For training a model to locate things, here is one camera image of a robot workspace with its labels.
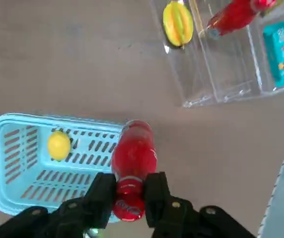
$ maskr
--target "screw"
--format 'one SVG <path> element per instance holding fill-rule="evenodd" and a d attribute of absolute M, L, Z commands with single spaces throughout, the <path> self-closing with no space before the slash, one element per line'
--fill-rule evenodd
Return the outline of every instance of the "screw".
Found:
<path fill-rule="evenodd" d="M 181 204 L 179 202 L 172 202 L 172 207 L 179 208 Z"/>
<path fill-rule="evenodd" d="M 68 207 L 69 207 L 70 209 L 75 208 L 76 206 L 77 206 L 77 203 L 75 203 L 75 202 L 73 202 L 73 203 L 71 203 L 71 204 L 68 205 Z"/>
<path fill-rule="evenodd" d="M 36 210 L 32 211 L 32 215 L 33 215 L 33 216 L 36 216 L 36 215 L 38 215 L 38 214 L 40 214 L 40 213 L 41 213 L 41 210 L 40 210 L 40 209 L 36 209 Z"/>
<path fill-rule="evenodd" d="M 213 209 L 212 207 L 208 207 L 208 208 L 206 208 L 206 213 L 210 214 L 210 215 L 215 215 L 216 214 L 216 210 Z"/>

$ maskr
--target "yellow fruit toy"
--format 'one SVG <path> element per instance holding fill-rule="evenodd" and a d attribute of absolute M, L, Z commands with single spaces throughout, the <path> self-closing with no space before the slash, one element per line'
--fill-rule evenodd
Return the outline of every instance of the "yellow fruit toy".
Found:
<path fill-rule="evenodd" d="M 69 151 L 71 150 L 71 141 L 65 133 L 55 131 L 48 138 L 47 149 L 53 159 L 61 161 L 69 154 Z"/>
<path fill-rule="evenodd" d="M 175 46 L 183 46 L 192 39 L 192 15 L 179 2 L 172 1 L 166 6 L 163 12 L 163 25 L 168 40 Z"/>

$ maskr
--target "red bottle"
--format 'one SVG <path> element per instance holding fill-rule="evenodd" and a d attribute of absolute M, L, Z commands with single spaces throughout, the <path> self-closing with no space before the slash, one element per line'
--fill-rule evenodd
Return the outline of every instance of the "red bottle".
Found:
<path fill-rule="evenodd" d="M 259 12 L 273 6 L 275 2 L 276 0 L 233 0 L 209 20 L 208 34 L 217 39 L 219 36 L 243 28 L 249 25 Z"/>
<path fill-rule="evenodd" d="M 119 219 L 132 222 L 143 216 L 143 181 L 155 172 L 156 164 L 151 127 L 139 120 L 128 122 L 112 154 L 112 172 L 117 179 L 113 212 Z"/>

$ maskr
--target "gray floor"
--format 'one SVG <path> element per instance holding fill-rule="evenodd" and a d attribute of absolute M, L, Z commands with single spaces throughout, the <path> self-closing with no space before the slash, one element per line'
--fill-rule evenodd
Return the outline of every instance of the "gray floor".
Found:
<path fill-rule="evenodd" d="M 197 209 L 219 205 L 256 234 L 284 158 L 284 93 L 179 105 L 148 1 L 0 0 L 0 114 L 146 120 L 171 192 Z M 123 234 L 151 230 L 140 221 L 106 231 Z"/>

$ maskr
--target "clear acrylic box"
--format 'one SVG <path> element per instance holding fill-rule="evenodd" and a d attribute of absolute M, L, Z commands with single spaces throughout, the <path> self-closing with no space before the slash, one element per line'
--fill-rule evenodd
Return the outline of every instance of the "clear acrylic box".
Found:
<path fill-rule="evenodd" d="M 275 86 L 263 40 L 266 25 L 284 20 L 282 11 L 257 16 L 246 28 L 214 40 L 206 33 L 207 23 L 229 2 L 179 1 L 194 21 L 193 37 L 184 49 L 171 47 L 163 29 L 162 14 L 170 0 L 151 0 L 151 7 L 184 107 L 264 97 L 284 90 Z"/>

